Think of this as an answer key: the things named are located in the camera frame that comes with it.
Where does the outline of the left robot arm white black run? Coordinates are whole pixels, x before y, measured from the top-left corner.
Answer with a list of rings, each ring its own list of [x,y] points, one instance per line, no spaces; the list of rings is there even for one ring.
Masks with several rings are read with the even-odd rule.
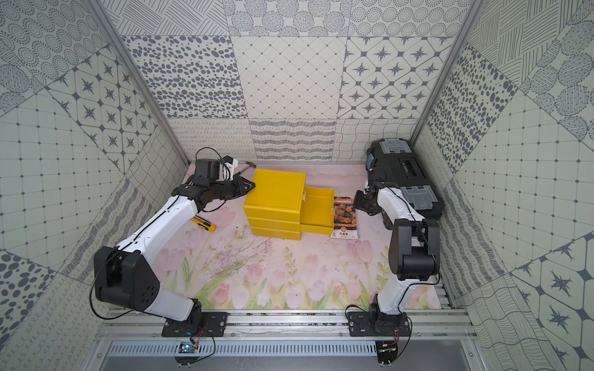
[[[156,215],[136,232],[115,247],[101,247],[95,253],[91,294],[98,301],[133,312],[198,326],[201,303],[164,288],[152,264],[171,237],[208,203],[237,199],[255,188],[255,183],[239,175],[227,181],[178,186]]]

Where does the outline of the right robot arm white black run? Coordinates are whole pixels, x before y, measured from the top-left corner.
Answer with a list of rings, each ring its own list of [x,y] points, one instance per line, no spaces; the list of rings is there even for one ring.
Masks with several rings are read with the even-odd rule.
[[[440,269],[440,229],[405,199],[402,190],[385,187],[372,195],[358,190],[354,197],[358,210],[381,214],[391,231],[388,283],[370,305],[371,322],[396,322],[405,316],[410,300],[420,290],[434,286]]]

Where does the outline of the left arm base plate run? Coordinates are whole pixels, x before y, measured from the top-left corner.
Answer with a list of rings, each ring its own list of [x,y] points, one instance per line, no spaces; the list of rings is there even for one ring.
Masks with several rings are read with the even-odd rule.
[[[228,312],[194,312],[186,321],[166,319],[161,336],[166,338],[212,335],[223,337],[227,327]]]

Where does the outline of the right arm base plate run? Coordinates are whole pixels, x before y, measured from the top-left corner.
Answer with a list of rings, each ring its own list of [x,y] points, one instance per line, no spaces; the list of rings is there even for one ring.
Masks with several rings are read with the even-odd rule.
[[[370,314],[365,311],[347,311],[346,319],[351,337],[394,337],[411,335],[411,322],[404,314]]]

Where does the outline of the yellow plastic drawer cabinet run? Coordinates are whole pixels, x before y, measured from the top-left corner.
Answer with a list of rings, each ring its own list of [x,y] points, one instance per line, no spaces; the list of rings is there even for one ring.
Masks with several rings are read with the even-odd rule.
[[[244,212],[255,236],[290,241],[301,239],[301,211],[306,175],[258,169],[244,201]]]

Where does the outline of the dark orange fruit seed bag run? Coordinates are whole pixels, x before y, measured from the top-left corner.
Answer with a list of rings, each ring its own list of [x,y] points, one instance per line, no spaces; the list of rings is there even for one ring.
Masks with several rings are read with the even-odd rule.
[[[334,229],[331,237],[342,240],[356,240],[357,210],[354,200],[349,197],[337,196],[334,198]]]

